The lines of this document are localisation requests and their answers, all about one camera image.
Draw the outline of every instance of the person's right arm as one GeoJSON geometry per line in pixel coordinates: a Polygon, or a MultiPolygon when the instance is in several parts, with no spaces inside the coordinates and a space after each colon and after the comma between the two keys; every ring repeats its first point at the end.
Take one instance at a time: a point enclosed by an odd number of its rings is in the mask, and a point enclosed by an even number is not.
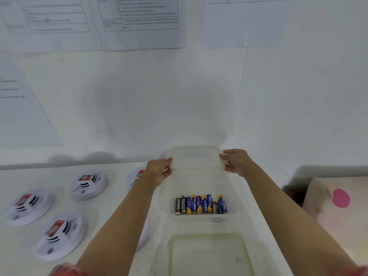
{"type": "Polygon", "coordinates": [[[245,150],[224,150],[226,170],[247,181],[295,276],[343,276],[357,265],[310,215],[289,198],[245,150]]]}

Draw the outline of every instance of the person's left arm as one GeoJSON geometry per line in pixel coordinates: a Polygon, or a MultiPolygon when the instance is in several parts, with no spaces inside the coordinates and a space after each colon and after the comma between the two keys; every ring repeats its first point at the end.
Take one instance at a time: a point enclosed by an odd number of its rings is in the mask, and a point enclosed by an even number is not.
{"type": "Polygon", "coordinates": [[[125,199],[87,246],[76,266],[88,276],[129,274],[155,188],[172,171],[172,158],[147,163],[125,199]]]}

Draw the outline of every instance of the forearm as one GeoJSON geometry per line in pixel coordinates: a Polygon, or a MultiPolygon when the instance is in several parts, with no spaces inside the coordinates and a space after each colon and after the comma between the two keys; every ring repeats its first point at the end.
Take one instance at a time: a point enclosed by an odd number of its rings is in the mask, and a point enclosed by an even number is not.
{"type": "Polygon", "coordinates": [[[143,174],[92,239],[77,266],[89,276],[128,275],[155,186],[143,174]]]}
{"type": "Polygon", "coordinates": [[[341,275],[356,264],[338,243],[254,162],[244,172],[252,194],[295,276],[341,275]]]}

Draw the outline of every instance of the red label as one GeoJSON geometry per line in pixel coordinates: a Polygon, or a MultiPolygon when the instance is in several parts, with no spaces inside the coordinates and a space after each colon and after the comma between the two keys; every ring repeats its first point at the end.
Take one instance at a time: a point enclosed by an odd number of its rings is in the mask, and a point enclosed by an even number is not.
{"type": "Polygon", "coordinates": [[[139,178],[139,176],[142,175],[142,173],[144,172],[144,169],[141,169],[140,172],[138,172],[137,176],[136,176],[136,180],[139,178]]]}
{"type": "Polygon", "coordinates": [[[27,201],[27,199],[29,199],[30,198],[30,196],[31,196],[32,194],[25,194],[24,196],[22,196],[21,197],[21,199],[20,200],[18,200],[17,202],[16,202],[16,204],[14,204],[14,205],[16,205],[16,206],[23,206],[23,204],[27,201]]]}
{"type": "Polygon", "coordinates": [[[82,175],[81,178],[78,179],[78,181],[87,181],[87,180],[91,180],[93,175],[82,175]]]}
{"type": "Polygon", "coordinates": [[[64,222],[65,221],[63,221],[63,220],[57,220],[53,224],[53,226],[46,232],[46,234],[48,234],[48,237],[53,237],[64,222]]]}

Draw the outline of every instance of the person's left hand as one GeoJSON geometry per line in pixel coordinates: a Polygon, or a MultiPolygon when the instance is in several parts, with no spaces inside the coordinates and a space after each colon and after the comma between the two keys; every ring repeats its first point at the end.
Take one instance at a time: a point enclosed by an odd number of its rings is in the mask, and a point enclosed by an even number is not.
{"type": "Polygon", "coordinates": [[[164,179],[168,178],[172,174],[169,166],[172,161],[173,159],[171,157],[168,159],[148,161],[146,169],[141,177],[145,177],[148,180],[153,180],[154,187],[156,188],[157,186],[161,185],[164,179]]]}

